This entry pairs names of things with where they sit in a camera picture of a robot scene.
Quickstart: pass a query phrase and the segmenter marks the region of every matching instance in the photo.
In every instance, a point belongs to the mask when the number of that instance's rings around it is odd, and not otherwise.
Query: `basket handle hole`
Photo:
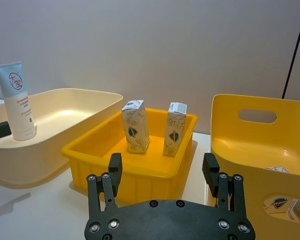
[[[277,115],[273,111],[244,108],[239,111],[238,117],[243,121],[272,124],[276,121]]]

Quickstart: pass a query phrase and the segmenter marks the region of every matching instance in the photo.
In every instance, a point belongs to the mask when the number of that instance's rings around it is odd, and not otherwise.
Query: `logo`
[[[288,201],[287,198],[285,197],[280,197],[280,198],[277,198],[273,201],[272,205],[276,208],[276,209],[279,209],[281,208],[283,205],[286,204],[286,202]]]
[[[130,137],[135,137],[138,134],[138,131],[133,127],[129,127],[128,134]]]
[[[176,143],[179,140],[179,133],[173,131],[170,133],[169,138]]]
[[[9,74],[9,79],[10,79],[10,84],[11,86],[16,89],[16,90],[20,90],[22,88],[22,78],[20,77],[19,74],[15,73],[15,72],[11,72]]]

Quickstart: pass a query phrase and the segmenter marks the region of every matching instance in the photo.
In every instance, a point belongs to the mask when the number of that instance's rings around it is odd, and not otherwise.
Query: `bolt head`
[[[224,220],[220,220],[218,224],[219,224],[219,227],[222,228],[222,229],[228,229],[229,228],[229,223],[227,223]]]
[[[96,232],[99,231],[99,229],[100,229],[99,225],[94,224],[94,225],[92,225],[92,226],[90,227],[90,232],[96,233]]]
[[[109,227],[110,229],[116,229],[117,227],[119,227],[119,221],[116,220],[116,219],[111,220],[111,221],[109,222],[108,227]]]
[[[238,180],[238,181],[241,181],[241,180],[242,180],[242,177],[239,176],[239,175],[235,175],[235,176],[234,176],[234,179],[235,179],[235,180]]]
[[[250,232],[250,229],[246,226],[246,225],[243,225],[243,224],[240,224],[238,226],[239,230],[245,234],[249,233]]]

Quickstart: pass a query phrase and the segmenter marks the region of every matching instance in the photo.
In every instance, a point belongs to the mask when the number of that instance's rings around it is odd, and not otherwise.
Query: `yellow plastic tray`
[[[121,111],[66,145],[62,154],[69,158],[75,187],[86,190],[86,177],[107,172],[111,154],[121,153],[123,172],[118,200],[133,204],[181,198],[192,163],[192,134],[197,116],[187,114],[175,157],[163,156],[167,116],[167,111],[146,108],[150,143],[145,154],[127,151]]]
[[[239,118],[243,109],[270,111],[272,123]],[[267,214],[266,199],[287,196],[300,199],[300,101],[241,95],[216,95],[211,115],[211,151],[220,170],[241,174],[247,216],[257,240],[300,240],[300,222],[286,214]],[[266,170],[283,166],[290,173]],[[210,197],[208,204],[214,206]]]

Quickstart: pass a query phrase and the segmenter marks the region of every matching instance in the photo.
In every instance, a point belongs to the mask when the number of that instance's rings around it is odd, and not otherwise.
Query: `screw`
[[[227,223],[225,220],[220,220],[219,221],[219,227],[222,229],[229,229],[229,223]]]
[[[235,180],[238,180],[238,181],[241,181],[241,180],[242,180],[242,177],[239,176],[239,175],[235,175],[235,176],[234,176],[234,179],[235,179]]]
[[[96,232],[99,231],[99,229],[100,229],[99,225],[94,224],[94,225],[92,225],[92,226],[90,227],[90,232],[91,232],[91,233],[96,233]]]
[[[117,227],[119,227],[119,221],[116,220],[116,219],[111,220],[111,221],[109,222],[108,227],[109,227],[110,229],[116,229]]]
[[[244,224],[240,224],[240,225],[238,226],[238,228],[239,228],[239,230],[240,230],[241,232],[243,232],[243,233],[245,233],[245,234],[247,234],[247,233],[250,232],[250,229],[249,229],[246,225],[244,225]]]
[[[222,178],[222,179],[226,179],[226,178],[227,178],[227,175],[226,175],[226,174],[224,174],[224,173],[220,173],[220,178]]]

